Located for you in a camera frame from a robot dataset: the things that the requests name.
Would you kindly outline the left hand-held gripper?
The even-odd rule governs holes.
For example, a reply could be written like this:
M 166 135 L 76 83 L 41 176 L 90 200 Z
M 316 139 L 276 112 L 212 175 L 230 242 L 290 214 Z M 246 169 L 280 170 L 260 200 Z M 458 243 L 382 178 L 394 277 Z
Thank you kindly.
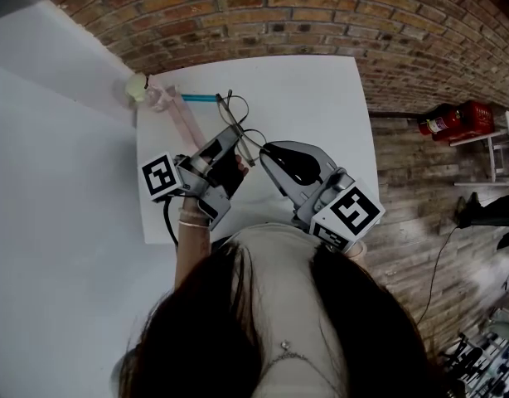
M 151 201 L 191 197 L 210 219 L 214 230 L 230 209 L 230 199 L 245 176 L 238 168 L 235 148 L 238 130 L 229 126 L 193 156 L 172 158 L 165 152 L 140 167 L 140 178 Z

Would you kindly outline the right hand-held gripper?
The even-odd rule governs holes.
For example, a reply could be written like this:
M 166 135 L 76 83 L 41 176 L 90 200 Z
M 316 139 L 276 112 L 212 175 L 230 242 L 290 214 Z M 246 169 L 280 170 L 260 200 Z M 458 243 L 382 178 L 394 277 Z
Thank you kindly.
M 317 146 L 290 140 L 267 142 L 261 148 L 260 161 L 284 196 L 292 197 L 301 187 L 322 182 L 295 216 L 307 233 L 337 250 L 348 251 L 385 214 L 366 184 L 337 168 Z

